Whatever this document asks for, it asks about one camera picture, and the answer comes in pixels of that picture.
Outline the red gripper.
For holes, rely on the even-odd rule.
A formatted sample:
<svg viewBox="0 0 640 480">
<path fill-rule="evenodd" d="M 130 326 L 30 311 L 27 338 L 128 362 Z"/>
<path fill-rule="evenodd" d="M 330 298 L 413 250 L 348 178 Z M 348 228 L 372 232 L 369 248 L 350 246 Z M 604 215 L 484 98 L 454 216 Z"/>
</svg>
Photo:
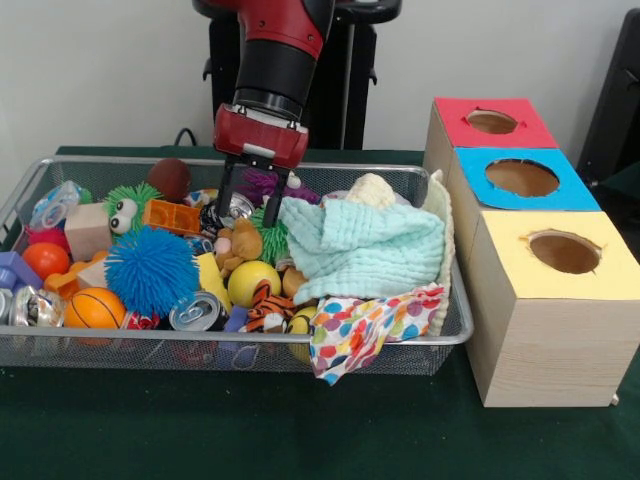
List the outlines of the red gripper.
<svg viewBox="0 0 640 480">
<path fill-rule="evenodd" d="M 286 120 L 242 105 L 222 104 L 215 115 L 214 146 L 226 154 L 224 171 L 216 199 L 215 214 L 227 216 L 233 196 L 232 177 L 237 164 L 245 164 L 245 156 L 257 155 L 274 166 L 295 169 L 301 162 L 309 142 L 309 131 L 299 122 Z M 273 194 L 263 215 L 263 226 L 277 222 L 289 171 L 278 170 Z"/>
</svg>

